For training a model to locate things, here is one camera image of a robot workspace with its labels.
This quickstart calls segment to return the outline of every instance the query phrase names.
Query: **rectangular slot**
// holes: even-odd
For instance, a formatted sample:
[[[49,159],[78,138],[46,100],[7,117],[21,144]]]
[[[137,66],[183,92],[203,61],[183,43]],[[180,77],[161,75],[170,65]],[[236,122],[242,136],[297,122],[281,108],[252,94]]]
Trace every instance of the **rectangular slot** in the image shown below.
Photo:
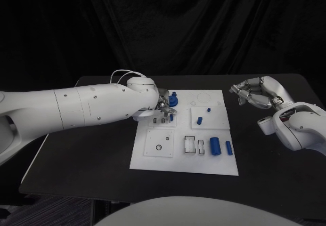
[[[205,154],[203,140],[197,140],[197,152],[199,154]]]
[[[184,152],[196,153],[194,136],[184,136]]]

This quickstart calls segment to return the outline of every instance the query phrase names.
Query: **robotic hand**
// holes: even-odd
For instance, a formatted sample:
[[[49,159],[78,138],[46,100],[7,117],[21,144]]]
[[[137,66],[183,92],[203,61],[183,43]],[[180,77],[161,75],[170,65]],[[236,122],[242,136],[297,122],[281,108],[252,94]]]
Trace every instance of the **robotic hand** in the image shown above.
[[[0,92],[0,165],[23,146],[47,133],[101,125],[132,116],[138,121],[168,107],[168,90],[132,77],[127,86],[101,84],[34,92]]]
[[[230,86],[239,105],[248,101],[256,108],[275,109],[275,114],[258,120],[265,135],[277,134],[293,151],[314,149],[326,155],[326,111],[304,102],[294,102],[282,85],[271,77],[248,79]]]

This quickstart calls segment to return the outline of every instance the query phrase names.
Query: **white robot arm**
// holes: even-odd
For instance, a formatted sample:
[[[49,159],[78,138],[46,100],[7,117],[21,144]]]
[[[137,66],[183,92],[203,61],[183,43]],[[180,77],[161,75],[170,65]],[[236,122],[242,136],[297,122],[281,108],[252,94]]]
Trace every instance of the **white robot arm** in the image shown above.
[[[0,92],[0,165],[42,135],[153,115],[168,107],[168,91],[150,78],[134,77],[127,86],[102,84],[34,92]]]
[[[268,76],[248,79],[230,86],[239,105],[248,101],[261,109],[274,108],[275,114],[258,120],[265,135],[277,134],[293,151],[314,149],[326,155],[326,111],[304,102],[294,102],[281,84]]]

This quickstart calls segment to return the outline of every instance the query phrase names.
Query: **black backdrop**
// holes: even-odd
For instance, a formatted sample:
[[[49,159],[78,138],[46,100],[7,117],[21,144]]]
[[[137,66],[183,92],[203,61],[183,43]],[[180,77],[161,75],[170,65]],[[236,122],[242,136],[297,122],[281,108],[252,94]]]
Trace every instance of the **black backdrop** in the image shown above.
[[[0,22],[3,91],[70,87],[115,69],[300,73],[324,102],[324,0],[1,0]],[[14,158],[26,168],[31,158]]]

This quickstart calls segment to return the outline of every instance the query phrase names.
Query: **black table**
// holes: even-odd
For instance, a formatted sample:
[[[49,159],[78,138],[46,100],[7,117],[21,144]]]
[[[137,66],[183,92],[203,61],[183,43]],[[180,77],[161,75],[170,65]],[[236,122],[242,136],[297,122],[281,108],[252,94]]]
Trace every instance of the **black table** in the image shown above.
[[[288,150],[256,120],[274,111],[238,105],[232,84],[262,75],[151,76],[166,89],[220,89],[229,117],[239,176],[128,169],[137,122],[50,134],[24,177],[20,192],[140,202],[163,196],[200,196],[233,201],[281,215],[326,218],[326,156]],[[321,103],[297,74],[271,75],[295,101]],[[78,86],[108,83],[82,77]]]

